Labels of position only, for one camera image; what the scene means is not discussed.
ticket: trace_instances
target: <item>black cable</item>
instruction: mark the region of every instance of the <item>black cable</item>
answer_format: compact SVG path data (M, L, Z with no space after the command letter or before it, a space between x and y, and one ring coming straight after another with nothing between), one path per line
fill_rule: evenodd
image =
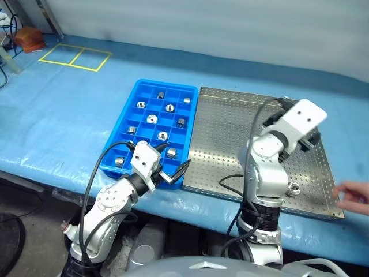
M15 29L16 29L16 33L13 34L13 30L12 28L10 27L10 37L12 39L12 42L13 42L13 50L14 50L14 54L17 55L17 45L16 45L16 35L17 35L17 31L18 31L18 21L15 19L16 17L18 17L18 15L16 14L13 14L11 19L10 19L10 26L13 25L13 19L15 20L16 24L15 24Z
M5 85L7 84L7 75L6 75L5 71L2 69L2 67L1 67L1 66L0 66L0 70L1 70L1 72L2 72L2 74L4 75L4 78L5 78L4 83L3 83L2 85L0 85L0 88L3 88L3 87L5 87Z
M236 190L236 189L234 189L234 188L232 188L232 187L230 187L230 186L227 186L227 185L225 185L225 184L223 184L223 183L222 183L223 181L225 181L225 180L227 180L227 179L230 179L230 178L233 178L233 177L243 177L243 175L242 175L242 174L232 174L232 175L228 175L228 176L224 177L223 179L219 180L219 182L218 182L218 183L219 183L219 185L220 185L220 186L222 186L222 187L224 187L224 188L226 188L226 189L229 189L230 191L232 191L232 192L234 192L234 193L237 193L239 196L243 197L242 192L240 192L240 191L238 191L238 190ZM231 224L229 225L228 230L227 230L227 232L226 232L226 234L225 234L225 240L227 240L227 239L228 239L229 234L231 233L231 230L232 230L232 228L233 228L233 225L235 224L235 222L236 222L236 220L237 220L238 216L240 215L240 213L241 213L241 208L239 208L239 209L238 209L238 211L237 211L237 213L236 213L235 217L233 218L233 220L232 220Z
M90 179L88 181L87 187L86 187L86 191L85 191L85 195L84 195L84 199L83 199L83 204L82 204L82 212L81 212L81 219L80 219L80 230L78 232L78 239L79 239L79 243L80 243L80 248L81 248L81 254L82 254L82 263L89 259L87 252L86 252L86 247L84 245L84 240L83 240L83 229L84 229L84 220L85 220L85 215L86 215L86 209L87 209L87 202L88 202L88 196L90 194L90 190L91 190L91 186L92 186L92 182L95 178L97 169L99 169L99 165L102 161L102 159L104 158L104 156L106 155L106 153L113 147L120 145L120 144L126 144L129 145L129 143L127 141L117 141L116 143L111 144L109 147L107 147L103 153L101 153L101 155L99 156L95 167L92 170Z
M34 208L33 210L31 210L31 211L29 211L29 212L27 212L27 213L25 213L25 214L17 215L17 216L14 216L14 217L12 217L12 218L5 219L5 220L3 220L3 221L0 221L0 223L8 222L8 221L13 220L13 219L16 219L16 218L23 218L23 217L25 217L25 216L28 216L28 215L30 215L30 214L32 214L32 213L34 213L34 212L36 212L36 211L37 211L38 209L40 209L40 208L43 206L43 204L44 204L44 200L42 200L42 198L39 196L39 194L38 194L38 193L36 193L36 192L28 192L27 190L25 190L25 189L21 189L21 188L16 188L16 189L20 189L20 190L23 190L24 192L27 192L27 193L30 193L30 194L34 194L34 195L36 195L36 196L37 196L37 198L38 198L38 199L39 199L39 201L40 201L40 205L38 205L36 208Z
M253 227L250 231L248 231L247 233L245 233L245 234L243 234L243 235L240 235L240 236L238 236L238 237L236 237L236 238L231 238L229 241L227 241L227 242L223 245L223 247L221 248L220 256L221 256L221 257L224 257L224 253L225 253L226 249L227 249L227 248L228 248L232 243L234 243L234 242L236 242L236 241L240 241L240 240L242 240L242 239L248 239L248 238L250 238L250 237L253 235L253 233L255 232L255 230L259 227L260 223L261 223L261 218L258 218L258 221L256 221L256 224L254 225L254 227Z
M227 179L230 179L230 178L233 178L233 177L243 177L243 174L232 174L232 175L228 175L226 177L224 177L223 179L221 179L218 183L220 186L226 188L226 189L229 189L230 191L234 192L234 193L237 193L239 196L243 197L243 193L240 192L239 190L236 190L230 186L227 186L225 184L223 184L222 182L227 180Z
M275 100L277 100L279 98L270 98L265 100L261 106L259 107L258 111L256 112L256 115L254 117L253 123L251 125L251 129L250 129L250 135L248 138L248 147L247 147L247 151L246 151L246 157L245 157L245 163L244 163L244 180L243 180L243 203L248 203L249 206L254 210L254 212L258 212L255 208L255 205L249 200L247 199L247 186L248 186L248 168L250 165L250 156L251 156L251 149L253 148L253 144L254 144L254 136L255 136L255 130L256 130L256 124L257 124L257 120L260 116L260 113L262 111L262 109L270 102L273 102Z
M6 0L4 0L4 3L5 3L5 5L7 6L7 9L10 11L10 13L12 14L12 15L14 15L14 13L13 13L13 11L12 11L12 9L9 7L9 5L7 4L7 1Z
M237 211L235 217L233 218L231 224L229 225L228 230L227 230L227 232L225 234L225 240L228 239L229 234L231 233L231 230L233 228L233 225L236 223L236 220L237 220L238 216L240 215L241 211L242 211L241 208L238 208L238 211Z

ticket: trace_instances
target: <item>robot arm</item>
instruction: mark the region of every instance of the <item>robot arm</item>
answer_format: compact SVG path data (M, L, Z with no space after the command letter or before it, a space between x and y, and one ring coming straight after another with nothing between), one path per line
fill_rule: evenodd
M64 233L73 242L61 276L90 276L89 274L99 270L110 252L119 225L137 203L138 198L148 190L153 192L160 181L171 184L184 174L189 161L183 163L171 177L162 171L159 151L164 150L167 145L154 148L146 141L137 143L131 161L134 173L103 187L97 194L95 204L85 215L83 229L85 245L89 239L86 252L91 262L84 264L82 258L79 244L80 227L71 225L65 227Z
M257 264L275 262L282 264L281 230L278 227L283 196L288 189L288 176L279 157L282 152L290 155L299 140L320 124L327 114L309 100L302 99L279 120L266 127L260 137L254 137L248 168L248 186L238 217L241 233L249 232L261 218L259 227L247 244ZM245 167L245 148L239 161Z

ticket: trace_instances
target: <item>human hand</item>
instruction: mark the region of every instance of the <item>human hand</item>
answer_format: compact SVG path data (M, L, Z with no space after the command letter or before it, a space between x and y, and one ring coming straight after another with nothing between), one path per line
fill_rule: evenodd
M333 197L340 192L344 192L345 197L337 203L339 208L369 215L369 182L343 182L333 189Z

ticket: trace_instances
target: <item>finger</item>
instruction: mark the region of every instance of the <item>finger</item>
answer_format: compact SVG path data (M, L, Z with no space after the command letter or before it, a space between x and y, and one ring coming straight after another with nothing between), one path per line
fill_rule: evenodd
M336 186L333 190L332 190L332 196L333 197L338 197L338 194L342 191L345 190L345 187L340 185L340 186Z
M356 203L351 201L340 201L337 203L337 206L341 209L345 209L351 212L357 212L363 215L369 215L369 205Z
M356 194L352 194L349 192L345 193L345 197L344 197L345 201L351 201L351 202L360 202L361 201L361 197L356 195Z
M338 186L338 189L339 191L349 189L364 196L366 199L369 199L369 182L343 182L340 186Z

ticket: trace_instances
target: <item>blue tray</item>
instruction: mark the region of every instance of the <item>blue tray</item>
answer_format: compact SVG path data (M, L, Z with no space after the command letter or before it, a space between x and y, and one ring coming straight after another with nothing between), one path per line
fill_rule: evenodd
M163 99L157 99L159 92L164 92ZM185 103L185 98L190 98L190 103ZM110 134L105 148L116 141L132 140L134 143L137 143L140 140L145 140L152 146L168 142L168 148L172 147L177 150L176 158L165 157L167 148L161 154L160 163L163 165L163 170L167 174L172 175L177 167L187 160L189 154L197 99L198 89L196 87L151 80L138 80ZM146 107L138 108L137 102L139 101L145 102ZM166 112L165 107L168 104L175 106L173 113ZM146 122L148 115L151 114L157 116L157 124ZM176 122L179 118L186 120L185 128L176 127ZM135 135L127 133L129 126L137 128ZM157 138L157 134L160 131L165 131L169 134L167 141ZM115 158L117 157L125 158L122 168L115 166ZM124 173L130 174L132 172L131 159L132 153L127 146L117 145L106 154L100 168L109 177L118 179ZM183 177L170 186L162 182L159 184L159 187L179 189L182 186L182 182Z

